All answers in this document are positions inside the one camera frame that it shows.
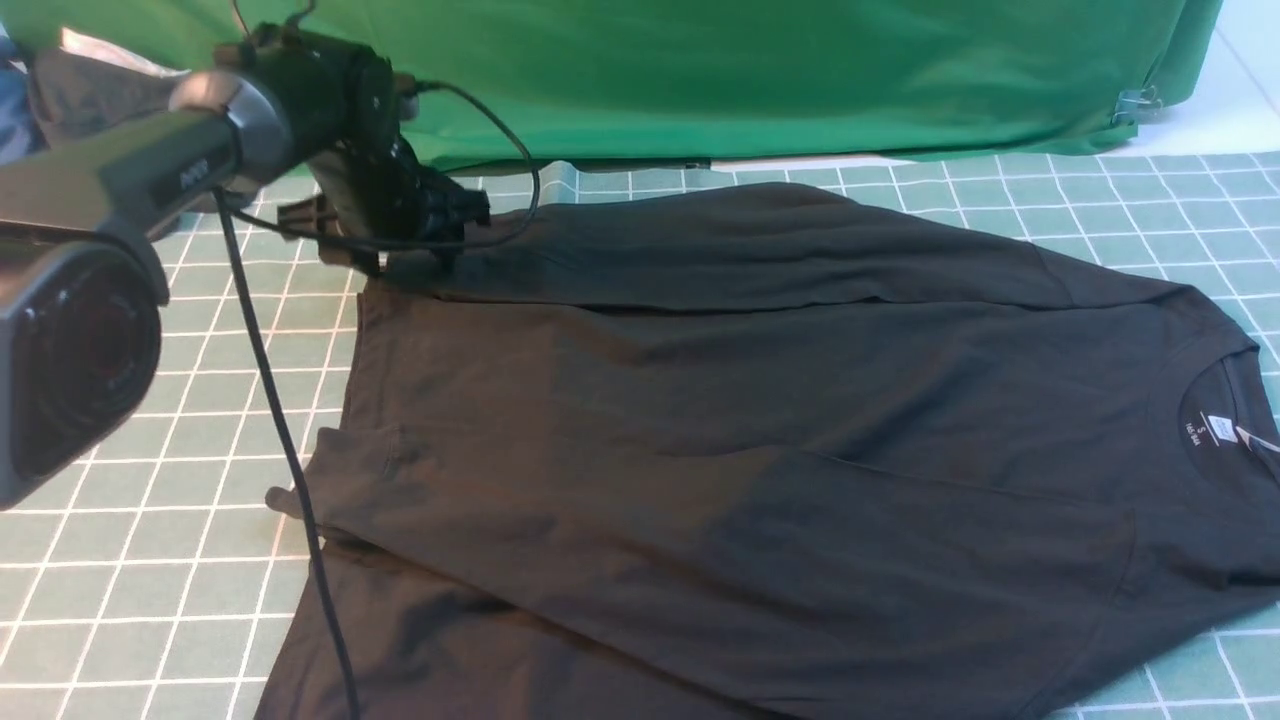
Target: green cloth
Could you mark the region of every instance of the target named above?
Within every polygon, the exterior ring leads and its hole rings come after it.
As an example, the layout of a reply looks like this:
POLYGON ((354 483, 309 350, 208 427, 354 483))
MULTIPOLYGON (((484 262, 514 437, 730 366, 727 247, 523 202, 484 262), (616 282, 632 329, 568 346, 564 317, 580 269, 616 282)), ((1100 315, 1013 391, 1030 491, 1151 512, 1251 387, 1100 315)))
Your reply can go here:
MULTIPOLYGON (((1148 85, 1190 95, 1222 0, 320 0, 307 27, 462 85, 540 159, 1094 152, 1148 85)), ((251 24, 298 4, 241 0, 251 24)), ((228 0, 0 0, 19 41, 58 28, 173 67, 236 37, 228 0)), ((486 120, 422 99, 406 128, 445 168, 512 159, 486 120)))

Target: t-shirt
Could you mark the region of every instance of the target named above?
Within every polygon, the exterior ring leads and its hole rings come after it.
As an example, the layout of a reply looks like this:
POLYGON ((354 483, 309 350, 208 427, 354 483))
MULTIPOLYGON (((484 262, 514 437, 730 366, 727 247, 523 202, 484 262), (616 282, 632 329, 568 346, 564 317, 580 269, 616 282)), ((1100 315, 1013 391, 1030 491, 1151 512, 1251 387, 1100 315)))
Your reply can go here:
POLYGON ((369 720, 1023 720, 1280 598, 1276 437, 1196 288, 778 183, 397 258, 307 480, 369 720))

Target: green grid mat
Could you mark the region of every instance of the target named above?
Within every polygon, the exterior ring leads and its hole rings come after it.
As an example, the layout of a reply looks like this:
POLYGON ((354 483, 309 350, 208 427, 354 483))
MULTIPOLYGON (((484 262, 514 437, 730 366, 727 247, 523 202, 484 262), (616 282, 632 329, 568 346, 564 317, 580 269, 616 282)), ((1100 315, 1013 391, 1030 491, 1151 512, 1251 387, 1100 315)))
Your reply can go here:
MULTIPOLYGON (((611 202, 753 182, 1030 240, 1201 287, 1263 347, 1280 398, 1280 152, 1007 155, 832 169, 544 173, 548 202, 611 202)), ((524 177, 466 181, 497 210, 524 177)), ((314 192, 289 178, 255 210, 314 192)), ((306 456, 335 427, 358 277, 311 243, 241 225, 255 305, 306 456)), ((250 719, 306 579, 301 524, 262 506, 288 470, 259 391, 214 218, 163 241, 173 287, 161 370, 140 413, 0 515, 0 717, 250 719)), ((1206 633, 1055 720, 1280 720, 1280 607, 1206 633)))

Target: wire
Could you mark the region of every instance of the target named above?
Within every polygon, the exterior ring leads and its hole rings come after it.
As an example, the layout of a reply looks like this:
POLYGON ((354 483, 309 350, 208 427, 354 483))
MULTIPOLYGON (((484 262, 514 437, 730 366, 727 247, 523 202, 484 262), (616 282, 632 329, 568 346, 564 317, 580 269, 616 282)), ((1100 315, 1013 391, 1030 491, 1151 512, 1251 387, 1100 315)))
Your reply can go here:
POLYGON ((269 223, 260 218, 255 218, 253 215, 250 215, 248 213, 241 210, 233 210, 232 215, 236 219, 248 223, 253 227, 280 233, 284 236, 303 237, 307 240, 328 242, 332 245, 355 250, 388 251, 388 252, 404 251, 404 250, 484 250, 486 247, 497 247, 499 245, 506 245, 512 240, 515 240, 516 237, 518 237, 520 234, 522 234, 526 229, 529 229, 529 225, 532 224, 534 218, 538 215, 538 205, 541 201, 541 192, 543 192, 541 174, 538 172, 538 164, 534 161, 534 156, 529 152, 529 147, 524 143, 524 141, 520 140, 520 136, 517 136, 515 131, 512 131, 511 127, 507 126, 507 123, 504 123, 502 118, 497 115, 497 113, 490 110, 489 106, 481 102, 479 97, 471 95, 466 90, 462 90, 461 87, 451 82, 442 82, 442 81, 421 81, 417 85, 415 85, 415 90, 417 90, 417 92, 436 92, 436 91, 452 92, 453 95, 457 95, 458 97, 466 100, 467 102, 471 104, 472 108, 475 108, 485 118, 488 118, 489 122, 493 123, 493 126, 498 128, 498 131, 502 132, 502 135, 504 135, 507 140, 511 141, 511 145, 515 146, 516 151, 520 152, 520 158, 529 167, 529 174, 534 182, 534 192, 529 200, 529 209, 521 218, 520 224, 516 225, 516 229, 494 240, 430 242, 430 241, 413 241, 406 238, 388 240, 388 238, 374 238, 374 237, 332 236, 332 234, 285 228, 279 224, 269 223))
POLYGON ((248 23, 244 22, 244 14, 239 12, 239 0, 232 0, 232 17, 236 18, 236 24, 239 26, 241 33, 248 37, 248 23))
POLYGON ((248 342, 253 348, 253 359, 257 360, 257 372, 262 378, 262 392, 266 395, 266 404, 271 409, 271 419, 275 421, 275 432, 280 436, 280 445, 284 447, 284 457, 293 473, 293 484, 297 488, 298 503, 302 506, 302 529, 307 536, 307 551, 311 556, 311 570, 315 573, 316 592, 320 594, 320 607, 324 610, 325 623, 329 625, 329 634, 333 638, 333 647, 338 655, 338 666, 342 670, 342 683, 347 696, 347 714, 351 720, 360 719, 360 697, 356 692, 356 673, 351 666, 351 656, 347 653, 347 641, 342 637, 342 626, 338 624, 338 611, 329 593, 329 578, 325 574, 324 559, 320 556, 320 533, 316 530, 315 510, 311 507, 311 492, 307 489, 306 478, 302 475, 302 464, 293 447, 293 438, 289 436, 289 424, 284 418, 280 405, 280 393, 275 388, 275 379, 271 377, 271 364, 266 356, 266 346, 262 343, 262 331, 257 324, 257 315, 253 311, 253 300, 250 296, 248 281, 244 277, 244 263, 241 259, 239 246, 236 241, 236 227, 232 224, 230 205, 227 202, 227 193, 220 187, 214 188, 214 200, 218 202, 218 217, 223 224, 223 237, 227 240, 227 258, 232 265, 232 278, 236 282, 236 293, 239 296, 241 311, 244 315, 244 325, 248 329, 248 342))
POLYGON ((306 19, 307 15, 315 12, 315 9, 316 9, 316 0, 311 0, 310 3, 307 3, 307 6, 305 9, 298 10, 297 13, 293 13, 292 15, 285 18, 284 27, 292 27, 296 29, 298 24, 301 24, 302 20, 306 19))

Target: clothing label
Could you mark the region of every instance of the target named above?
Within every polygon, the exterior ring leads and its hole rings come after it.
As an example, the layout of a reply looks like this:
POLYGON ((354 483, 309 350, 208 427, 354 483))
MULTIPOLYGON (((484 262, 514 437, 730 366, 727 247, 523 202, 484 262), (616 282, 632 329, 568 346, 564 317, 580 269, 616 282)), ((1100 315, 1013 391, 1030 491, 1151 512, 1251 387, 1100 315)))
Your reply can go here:
POLYGON ((1228 420, 1226 418, 1219 418, 1217 415, 1207 415, 1208 427, 1213 429, 1213 434, 1217 439, 1226 442, 1240 442, 1235 437, 1235 423, 1228 420))

